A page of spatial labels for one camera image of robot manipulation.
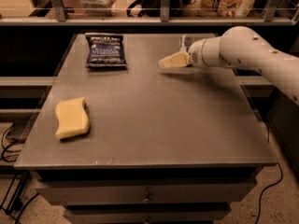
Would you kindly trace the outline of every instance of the bag of chips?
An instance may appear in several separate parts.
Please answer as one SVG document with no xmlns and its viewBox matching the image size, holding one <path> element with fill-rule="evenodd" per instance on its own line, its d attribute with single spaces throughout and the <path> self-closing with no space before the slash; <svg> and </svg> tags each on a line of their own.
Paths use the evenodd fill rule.
<svg viewBox="0 0 299 224">
<path fill-rule="evenodd" d="M 125 66 L 123 35 L 85 34 L 90 52 L 86 67 Z"/>
</svg>

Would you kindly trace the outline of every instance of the black cable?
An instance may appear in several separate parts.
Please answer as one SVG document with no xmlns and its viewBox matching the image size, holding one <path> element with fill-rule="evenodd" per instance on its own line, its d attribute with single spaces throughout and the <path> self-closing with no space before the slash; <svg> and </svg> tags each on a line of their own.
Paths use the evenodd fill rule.
<svg viewBox="0 0 299 224">
<path fill-rule="evenodd" d="M 3 150 L 2 150 L 2 153 L 1 153 L 1 158 L 0 160 L 2 161 L 5 161 L 5 162 L 14 162 L 17 160 L 18 156 L 19 156 L 19 153 L 21 152 L 21 150 L 8 150 L 10 147 L 13 147 L 13 146 L 16 146 L 18 145 L 19 143 L 18 142 L 14 142 L 14 143 L 11 143 L 9 144 L 8 146 L 6 146 Z M 11 155 L 8 155 L 8 156 L 5 156 L 6 152 L 9 152 L 9 153 L 17 153 L 17 154 L 11 154 Z"/>
<path fill-rule="evenodd" d="M 16 222 L 15 224 L 21 224 L 20 223 L 20 218 L 22 213 L 25 211 L 26 207 L 30 204 L 31 201 L 33 201 L 37 196 L 39 195 L 39 193 L 37 193 L 36 195 L 34 195 L 31 199 L 28 200 L 28 202 L 23 206 L 23 208 L 21 209 L 21 211 L 19 212 L 18 216 L 16 217 Z"/>
<path fill-rule="evenodd" d="M 13 143 L 11 143 L 11 144 L 9 144 L 8 146 L 5 147 L 5 146 L 4 146 L 4 137 L 5 137 L 5 135 L 7 134 L 7 132 L 8 132 L 9 130 L 11 130 L 13 127 L 15 127 L 18 123 L 20 123 L 20 122 L 22 122 L 23 120 L 28 119 L 28 118 L 30 118 L 30 117 L 32 117 L 32 116 L 33 116 L 33 115 L 26 116 L 25 118 L 20 119 L 20 120 L 18 120 L 17 122 L 14 122 L 12 125 L 10 125 L 10 126 L 3 132 L 2 137 L 1 137 L 1 146 L 2 146 L 3 151 L 2 151 L 2 153 L 1 153 L 1 158 L 0 158 L 0 160 L 3 160 L 3 161 L 5 161 L 5 162 L 14 162 L 14 161 L 16 161 L 16 159 L 17 159 L 18 156 L 19 156 L 18 154 L 16 154 L 16 155 L 8 155 L 8 156 L 5 156 L 5 153 L 6 153 L 6 152 L 8 152 L 8 153 L 20 152 L 20 150 L 16 150 L 16 151 L 8 150 L 10 147 L 15 146 L 15 145 L 18 145 L 18 144 L 17 144 L 17 142 L 13 142 Z M 14 160 L 14 161 L 9 161 L 8 159 L 10 159 L 10 158 L 15 158 L 15 160 Z"/>
<path fill-rule="evenodd" d="M 281 180 L 283 179 L 283 172 L 282 172 L 282 169 L 281 169 L 281 166 L 280 166 L 279 163 L 278 163 L 278 167 L 279 167 L 279 170 L 280 170 L 280 179 L 279 179 L 277 182 L 275 182 L 275 183 L 273 183 L 273 184 L 270 184 L 269 186 L 265 187 L 265 188 L 262 190 L 262 192 L 261 192 L 260 199 L 259 199 L 258 216 L 257 216 L 257 218 L 256 218 L 255 224 L 258 224 L 259 219 L 260 219 L 263 193 L 264 193 L 267 189 L 270 189 L 270 188 L 274 187 L 275 185 L 277 185 L 278 183 L 280 183 Z"/>
<path fill-rule="evenodd" d="M 13 183 L 15 182 L 16 178 L 17 178 L 17 175 L 14 175 L 13 178 L 12 178 L 12 180 L 11 180 L 11 182 L 10 182 L 10 185 L 9 185 L 9 187 L 8 187 L 7 193 L 6 193 L 6 195 L 5 195 L 5 197 L 4 197 L 3 201 L 2 201 L 2 203 L 1 203 L 1 205 L 0 205 L 0 207 L 1 207 L 3 210 L 5 210 L 5 209 L 3 208 L 3 205 L 4 205 L 4 203 L 6 202 L 7 196 L 8 196 L 8 194 L 9 194 L 9 192 L 10 192 L 10 190 L 11 190 L 11 188 L 12 188 L 12 185 L 13 185 Z"/>
<path fill-rule="evenodd" d="M 4 209 L 2 206 L 0 208 L 1 208 L 1 210 L 3 210 L 6 213 L 7 216 L 11 217 L 12 219 L 14 219 L 16 221 L 15 224 L 21 224 L 19 222 L 19 220 L 16 219 L 14 216 L 12 216 L 11 214 L 7 214 L 7 210 L 6 209 Z"/>
<path fill-rule="evenodd" d="M 267 122 L 264 123 L 267 127 L 267 130 L 268 130 L 268 143 L 270 144 L 270 127 L 269 127 L 269 124 Z M 261 216 L 261 212 L 262 212 L 262 197 L 263 197 L 263 193 L 267 190 L 267 189 L 270 189 L 272 187 L 274 187 L 275 185 L 279 184 L 282 179 L 283 179 L 283 172 L 282 172 L 282 169 L 281 169 L 281 166 L 280 164 L 278 163 L 278 167 L 279 167 L 279 170 L 280 170 L 280 178 L 278 181 L 276 181 L 275 183 L 273 184 L 270 184 L 269 186 L 265 187 L 261 194 L 260 194 L 260 198 L 259 198 L 259 205 L 258 205 L 258 215 L 257 215 L 257 218 L 256 218 L 256 221 L 255 221 L 255 224 L 258 224 L 259 222 L 259 219 L 260 219 L 260 216 Z"/>
</svg>

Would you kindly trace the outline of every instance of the gray table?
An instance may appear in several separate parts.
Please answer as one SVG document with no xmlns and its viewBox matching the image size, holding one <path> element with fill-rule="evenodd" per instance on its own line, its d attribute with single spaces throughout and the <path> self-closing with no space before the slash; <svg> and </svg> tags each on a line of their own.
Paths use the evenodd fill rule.
<svg viewBox="0 0 299 224">
<path fill-rule="evenodd" d="M 235 178 L 242 177 L 244 182 L 245 176 L 250 180 L 245 188 L 248 192 L 248 187 L 254 187 L 252 178 L 257 171 L 265 165 L 274 165 L 277 162 L 231 70 L 159 68 L 160 59 L 178 51 L 180 36 L 124 35 L 127 69 L 113 71 L 85 68 L 89 48 L 85 35 L 77 36 L 15 164 L 17 169 L 37 172 L 42 179 L 49 181 L 46 182 L 46 187 L 39 190 L 50 203 L 102 204 L 93 197 L 92 201 L 84 200 L 82 203 L 75 199 L 64 202 L 59 198 L 53 200 L 53 188 L 57 190 L 75 185 L 79 191 L 84 192 L 86 187 L 111 185 L 110 182 L 103 184 L 103 180 L 84 183 L 87 170 L 93 170 L 92 175 L 101 170 L 130 171 L 128 176 L 132 179 L 135 174 L 135 179 L 139 179 L 138 185 L 141 182 L 142 187 L 147 187 L 145 190 L 149 190 L 150 183 L 157 184 L 159 181 L 154 176 L 155 182 L 147 183 L 150 177 L 146 181 L 139 177 L 140 170 L 164 170 L 163 175 L 167 176 L 171 170 L 184 173 L 182 170 L 205 169 L 205 178 L 209 170 L 211 173 L 217 170 L 210 177 L 221 177 L 219 185 L 213 189 L 213 185 L 217 184 L 213 180 L 213 185 L 203 189 L 207 192 L 208 187 L 212 187 L 217 192 L 223 189 L 223 182 L 228 185 L 227 180 L 223 181 L 228 170 L 223 169 L 223 172 L 221 168 L 233 168 L 232 172 L 227 173 L 229 178 L 235 174 Z M 192 36 L 201 39 L 213 35 Z M 90 132 L 64 142 L 59 141 L 55 137 L 58 127 L 55 106 L 59 101 L 81 96 L 87 101 Z M 244 172 L 246 168 L 250 169 L 245 175 L 241 175 L 244 173 L 242 168 Z M 72 170 L 76 170 L 78 178 L 74 179 L 74 175 L 70 175 L 70 180 L 77 181 L 76 184 L 65 184 L 67 179 L 55 179 L 53 175 L 47 177 L 47 171 L 64 171 L 55 173 L 63 176 Z M 118 184 L 127 185 L 123 182 L 125 180 L 122 178 Z M 226 187 L 230 187 L 230 190 L 221 200 L 206 196 L 205 199 L 199 198 L 199 201 L 186 202 L 208 203 L 210 198 L 212 202 L 228 203 L 231 201 L 229 195 L 237 189 L 234 184 L 229 185 Z M 239 193 L 236 194 L 239 200 L 242 195 L 238 195 Z M 122 202 L 130 203 L 124 199 L 120 200 L 120 203 Z M 76 222 L 75 218 L 69 219 L 74 223 L 81 223 Z M 113 222 L 107 222 L 106 219 L 96 220 L 99 223 Z"/>
</svg>

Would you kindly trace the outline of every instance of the snack bag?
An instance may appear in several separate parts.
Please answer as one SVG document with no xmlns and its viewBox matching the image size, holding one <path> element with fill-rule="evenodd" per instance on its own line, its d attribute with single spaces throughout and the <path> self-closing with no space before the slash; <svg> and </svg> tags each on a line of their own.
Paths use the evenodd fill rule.
<svg viewBox="0 0 299 224">
<path fill-rule="evenodd" d="M 125 66 L 123 35 L 86 33 L 90 52 L 86 67 Z"/>
<path fill-rule="evenodd" d="M 196 15 L 203 17 L 247 17 L 255 0 L 200 0 Z"/>
</svg>

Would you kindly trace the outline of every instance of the cable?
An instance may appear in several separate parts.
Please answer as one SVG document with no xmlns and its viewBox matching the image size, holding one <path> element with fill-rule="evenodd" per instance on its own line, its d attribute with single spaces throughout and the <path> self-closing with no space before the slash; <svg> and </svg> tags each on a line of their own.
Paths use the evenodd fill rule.
<svg viewBox="0 0 299 224">
<path fill-rule="evenodd" d="M 3 210 L 5 212 L 5 214 L 7 216 L 9 216 L 15 220 L 15 224 L 21 224 L 20 218 L 21 218 L 22 213 L 25 211 L 26 207 L 31 203 L 31 201 L 33 201 L 38 195 L 39 195 L 39 193 L 35 194 L 31 199 L 28 200 L 28 202 L 23 206 L 23 208 L 21 209 L 21 211 L 19 212 L 17 217 L 14 217 L 11 214 L 8 214 L 7 210 L 5 208 L 3 208 L 3 206 L 1 206 L 0 208 L 1 208 L 1 210 Z"/>
<path fill-rule="evenodd" d="M 21 224 L 19 222 L 19 220 L 16 219 L 14 216 L 12 216 L 11 214 L 7 214 L 7 210 L 6 209 L 4 209 L 2 206 L 0 208 L 1 208 L 1 210 L 3 210 L 6 213 L 7 216 L 11 217 L 12 219 L 14 219 L 16 221 L 15 224 Z"/>
<path fill-rule="evenodd" d="M 264 122 L 264 124 L 266 125 L 267 127 L 267 131 L 268 131 L 268 143 L 270 144 L 270 127 L 269 127 L 269 124 L 267 122 Z M 272 187 L 274 187 L 275 185 L 279 184 L 282 179 L 283 179 L 283 172 L 282 172 L 282 169 L 281 169 L 281 166 L 280 164 L 278 163 L 278 167 L 279 167 L 279 170 L 280 170 L 280 178 L 278 181 L 276 181 L 275 183 L 273 184 L 270 184 L 269 186 L 265 187 L 261 194 L 260 194 L 260 198 L 259 198 L 259 205 L 258 205 L 258 215 L 257 215 L 257 218 L 256 218 L 256 221 L 255 221 L 255 224 L 258 224 L 259 223 L 259 219 L 260 219 L 260 216 L 261 216 L 261 212 L 262 212 L 262 197 L 263 197 L 263 193 L 267 190 L 267 189 L 270 189 Z"/>
<path fill-rule="evenodd" d="M 23 119 L 20 119 L 18 120 L 17 122 L 14 122 L 10 127 L 8 127 L 2 134 L 2 137 L 1 137 L 1 146 L 2 146 L 2 153 L 1 153 L 1 158 L 0 158 L 0 161 L 5 161 L 5 162 L 14 162 L 17 160 L 19 154 L 12 154 L 12 155 L 8 155 L 8 156 L 5 156 L 5 153 L 8 152 L 8 153 L 19 153 L 21 152 L 20 150 L 14 150 L 14 151 L 11 151 L 11 150 L 8 150 L 10 147 L 13 147 L 13 146 L 16 146 L 18 145 L 18 142 L 13 142 L 13 143 L 10 143 L 8 146 L 5 147 L 4 145 L 4 137 L 5 135 L 7 134 L 7 132 L 9 130 L 11 130 L 13 127 L 15 127 L 18 123 L 22 122 L 23 120 L 25 119 L 28 119 L 28 118 L 31 118 L 33 115 L 30 115 L 30 116 L 26 116 L 25 118 Z"/>
<path fill-rule="evenodd" d="M 18 216 L 15 219 L 15 224 L 21 224 L 20 223 L 20 218 L 22 213 L 25 211 L 26 207 L 30 204 L 31 201 L 33 201 L 37 196 L 39 195 L 39 193 L 37 193 L 36 195 L 34 195 L 31 199 L 28 200 L 28 202 L 24 205 L 24 207 L 21 209 L 21 211 L 19 212 Z"/>
<path fill-rule="evenodd" d="M 281 166 L 280 166 L 279 163 L 278 163 L 278 167 L 279 167 L 279 170 L 280 170 L 280 179 L 279 179 L 277 182 L 275 182 L 275 183 L 273 183 L 273 184 L 270 184 L 269 186 L 265 187 L 265 188 L 262 190 L 262 192 L 261 192 L 261 195 L 260 195 L 260 198 L 259 198 L 258 216 L 257 216 L 257 218 L 256 218 L 255 224 L 258 224 L 259 219 L 260 219 L 263 193 L 264 193 L 267 189 L 270 189 L 270 188 L 274 187 L 275 185 L 277 185 L 278 183 L 280 183 L 281 180 L 283 179 L 283 172 L 282 172 L 282 169 L 281 169 Z"/>
<path fill-rule="evenodd" d="M 9 194 L 9 192 L 10 192 L 10 190 L 11 190 L 11 188 L 12 188 L 12 185 L 13 185 L 14 181 L 16 180 L 16 178 L 17 178 L 17 175 L 14 175 L 13 178 L 12 178 L 12 180 L 11 180 L 11 183 L 10 183 L 10 185 L 9 185 L 9 187 L 8 187 L 7 194 L 5 195 L 3 201 L 2 201 L 2 203 L 1 203 L 1 205 L 0 205 L 0 210 L 3 210 L 7 216 L 13 218 L 14 220 L 17 220 L 17 219 L 16 219 L 15 217 L 13 217 L 11 214 L 9 214 L 9 213 L 7 212 L 7 209 L 5 209 L 5 208 L 3 207 L 3 205 L 4 205 L 4 203 L 5 203 L 6 199 L 7 199 L 7 196 L 8 196 L 8 194 Z"/>
<path fill-rule="evenodd" d="M 0 160 L 5 161 L 5 162 L 14 162 L 14 161 L 16 161 L 17 158 L 19 157 L 19 153 L 21 152 L 21 150 L 13 150 L 13 151 L 11 151 L 11 150 L 8 150 L 8 149 L 10 147 L 16 146 L 18 144 L 19 144 L 18 142 L 14 142 L 14 143 L 11 143 L 8 146 L 6 146 L 3 149 L 2 153 L 1 153 Z M 5 156 L 6 152 L 8 152 L 8 153 L 17 153 L 17 154 L 11 154 L 11 155 Z"/>
</svg>

